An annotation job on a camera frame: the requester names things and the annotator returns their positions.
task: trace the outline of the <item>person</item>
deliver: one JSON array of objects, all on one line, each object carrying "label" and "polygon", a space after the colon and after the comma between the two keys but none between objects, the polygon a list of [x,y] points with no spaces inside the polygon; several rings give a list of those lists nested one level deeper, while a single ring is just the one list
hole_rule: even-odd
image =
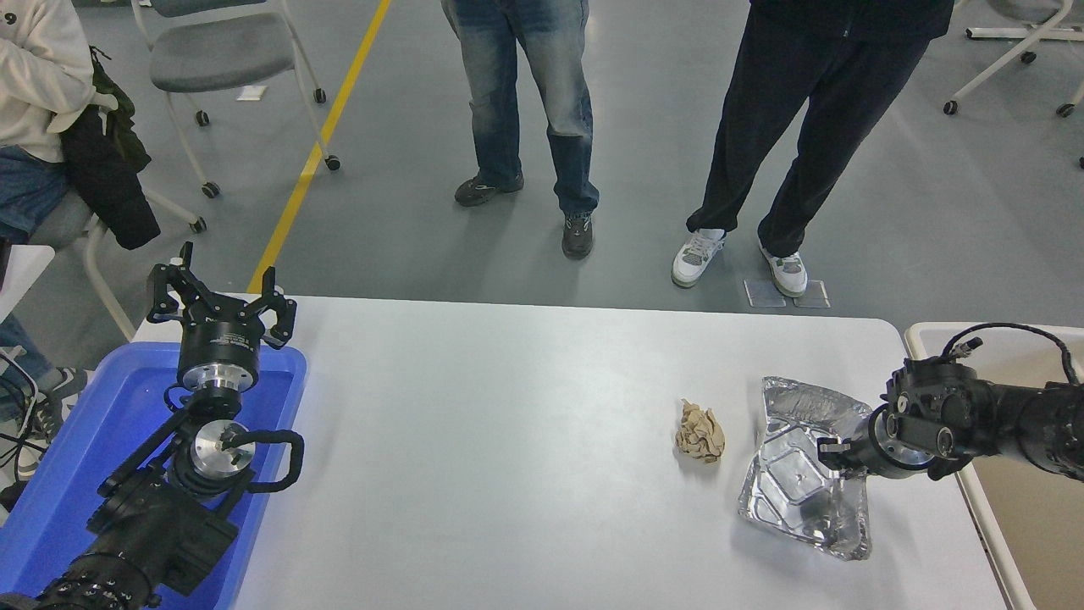
[{"label": "person", "polygon": [[859,144],[907,82],[930,40],[943,36],[952,0],[751,0],[704,202],[671,267],[696,284],[737,225],[761,161],[809,101],[790,165],[757,228],[779,291],[800,296],[798,249]]},{"label": "person", "polygon": [[442,0],[470,87],[478,171],[455,191],[463,206],[524,187],[516,102],[516,42],[542,94],[554,193],[565,213],[562,250],[583,258],[594,244],[598,190],[589,180],[593,121],[581,60],[588,0]]},{"label": "person", "polygon": [[[0,4],[0,236],[26,243],[67,191],[61,140],[47,128],[55,114],[78,114],[88,105],[92,74],[70,0]],[[35,414],[53,416],[35,421],[51,440],[55,418],[86,386],[87,372],[54,367],[14,316],[0,323],[0,421],[29,403]],[[36,460],[20,466],[33,469]],[[17,473],[25,478],[33,470]]]}]

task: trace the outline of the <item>blue plastic tray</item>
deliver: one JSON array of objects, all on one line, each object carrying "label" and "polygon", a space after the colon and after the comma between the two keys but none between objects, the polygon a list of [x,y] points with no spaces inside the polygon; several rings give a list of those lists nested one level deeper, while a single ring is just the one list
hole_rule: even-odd
[{"label": "blue plastic tray", "polygon": [[[162,395],[177,381],[179,349],[176,343],[131,343],[102,361],[0,528],[0,593],[38,595],[94,542],[86,527],[103,502],[98,486],[169,417]],[[249,430],[291,428],[305,375],[305,356],[297,350],[263,348],[258,384],[242,395],[237,421]],[[251,464],[256,480],[276,479],[284,453],[282,445],[259,445]],[[190,597],[159,586],[164,610],[227,610],[233,603],[268,498],[245,494],[230,515],[240,533],[225,556]]]}]

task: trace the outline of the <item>shoe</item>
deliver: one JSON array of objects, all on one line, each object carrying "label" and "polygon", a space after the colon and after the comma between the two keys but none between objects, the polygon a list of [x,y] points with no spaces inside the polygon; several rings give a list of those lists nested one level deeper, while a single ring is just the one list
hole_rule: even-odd
[{"label": "shoe", "polygon": [[583,258],[591,254],[595,245],[590,211],[565,216],[565,233],[560,237],[560,250],[569,258]]},{"label": "shoe", "polygon": [[34,405],[34,418],[38,430],[50,442],[56,438],[61,425],[64,424],[87,384],[90,381],[93,372],[59,368],[61,382],[49,390],[42,390]]},{"label": "shoe", "polygon": [[474,207],[493,198],[498,193],[514,193],[522,187],[522,173],[516,174],[516,179],[512,182],[512,185],[504,187],[491,186],[482,183],[482,181],[475,176],[474,178],[470,178],[466,182],[460,184],[460,187],[455,189],[455,203],[459,203],[463,207]]},{"label": "shoe", "polygon": [[802,257],[797,251],[790,256],[772,256],[764,249],[764,244],[760,243],[760,239],[757,239],[757,245],[760,246],[760,252],[764,255],[769,268],[772,269],[772,281],[775,282],[775,287],[792,298],[805,294],[809,273],[805,272]]},{"label": "shoe", "polygon": [[670,267],[670,278],[682,287],[693,287],[708,268],[708,262],[723,248],[726,231],[697,229],[681,246]]}]

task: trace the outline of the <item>foil container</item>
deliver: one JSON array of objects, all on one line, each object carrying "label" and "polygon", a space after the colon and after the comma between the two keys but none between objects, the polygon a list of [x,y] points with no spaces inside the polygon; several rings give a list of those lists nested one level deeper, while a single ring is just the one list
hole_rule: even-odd
[{"label": "foil container", "polygon": [[869,557],[864,473],[843,479],[817,460],[816,440],[850,434],[873,410],[826,388],[763,379],[766,428],[738,514],[844,561]]}]

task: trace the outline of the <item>beige table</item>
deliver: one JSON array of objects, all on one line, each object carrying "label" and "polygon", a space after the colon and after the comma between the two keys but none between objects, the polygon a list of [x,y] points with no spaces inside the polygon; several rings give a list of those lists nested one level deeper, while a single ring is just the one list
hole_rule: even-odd
[{"label": "beige table", "polygon": [[[924,323],[904,335],[915,359],[941,353],[946,341],[975,326]],[[1084,356],[1084,329],[1040,327],[1067,343],[1077,375]],[[1049,340],[1012,329],[978,332],[984,345],[960,361],[980,379],[1042,388],[1064,381],[1060,352]],[[986,538],[991,561],[1014,610],[1062,610],[1084,605],[1084,485],[1006,458],[978,459],[959,473],[976,522]]]}]

